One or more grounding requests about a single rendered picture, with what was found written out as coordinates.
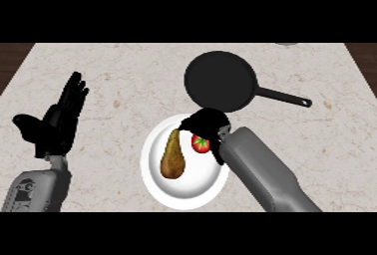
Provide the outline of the brown pear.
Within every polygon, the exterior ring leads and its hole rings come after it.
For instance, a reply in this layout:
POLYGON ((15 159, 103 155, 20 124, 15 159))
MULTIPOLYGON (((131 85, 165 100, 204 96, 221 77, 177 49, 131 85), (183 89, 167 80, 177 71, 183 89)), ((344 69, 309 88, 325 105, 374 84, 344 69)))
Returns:
POLYGON ((180 146, 180 131, 171 131, 165 151, 161 159, 161 175, 167 179, 177 179, 185 172, 186 160, 180 146))

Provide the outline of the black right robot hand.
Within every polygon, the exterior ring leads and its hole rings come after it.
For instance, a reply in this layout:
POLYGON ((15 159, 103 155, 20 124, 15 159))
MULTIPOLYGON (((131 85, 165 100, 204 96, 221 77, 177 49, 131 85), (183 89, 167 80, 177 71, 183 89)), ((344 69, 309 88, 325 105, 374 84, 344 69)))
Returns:
POLYGON ((229 120, 224 113, 216 109, 202 108, 182 120, 179 127, 179 130, 187 130, 208 141, 208 149, 219 165, 223 165, 223 159, 219 155, 219 130, 227 126, 229 120))

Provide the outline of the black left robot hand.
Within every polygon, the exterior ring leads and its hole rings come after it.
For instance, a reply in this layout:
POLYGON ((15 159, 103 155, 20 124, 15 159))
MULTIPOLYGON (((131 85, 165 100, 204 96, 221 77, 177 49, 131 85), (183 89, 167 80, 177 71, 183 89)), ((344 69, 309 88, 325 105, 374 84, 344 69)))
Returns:
POLYGON ((78 117, 88 88, 81 74, 74 72, 66 82, 59 101, 46 111, 43 118, 19 114, 12 122, 22 138, 35 144, 35 157, 65 155, 74 144, 78 117))

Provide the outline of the white round plate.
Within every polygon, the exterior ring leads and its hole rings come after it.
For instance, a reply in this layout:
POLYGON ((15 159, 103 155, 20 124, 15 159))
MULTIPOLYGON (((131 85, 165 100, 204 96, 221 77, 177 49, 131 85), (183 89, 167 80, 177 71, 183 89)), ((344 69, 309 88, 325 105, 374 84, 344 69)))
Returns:
POLYGON ((161 159, 171 131, 189 114, 164 119, 152 129, 140 157, 142 178, 155 200, 176 210, 202 207, 217 196, 227 179, 229 168, 219 165, 211 152, 198 153, 190 147, 190 132, 180 132, 180 146, 186 161, 183 175, 167 179, 161 175, 161 159))

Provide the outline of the black frying pan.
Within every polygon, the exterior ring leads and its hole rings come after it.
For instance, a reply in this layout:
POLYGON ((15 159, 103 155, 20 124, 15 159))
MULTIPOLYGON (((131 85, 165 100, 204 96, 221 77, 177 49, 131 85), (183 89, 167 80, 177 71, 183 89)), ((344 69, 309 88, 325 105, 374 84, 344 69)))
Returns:
POLYGON ((255 96, 309 108, 312 100, 263 88, 250 63, 236 54, 211 51, 187 64, 185 87, 192 101, 202 108, 224 113, 241 110, 255 96))

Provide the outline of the red tomato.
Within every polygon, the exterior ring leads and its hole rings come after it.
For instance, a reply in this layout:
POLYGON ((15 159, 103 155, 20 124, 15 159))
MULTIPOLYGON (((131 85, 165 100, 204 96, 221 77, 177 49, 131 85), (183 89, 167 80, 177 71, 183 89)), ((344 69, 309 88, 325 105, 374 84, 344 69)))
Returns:
POLYGON ((190 147, 196 153, 207 153, 210 151, 208 140, 195 134, 190 137, 190 147))

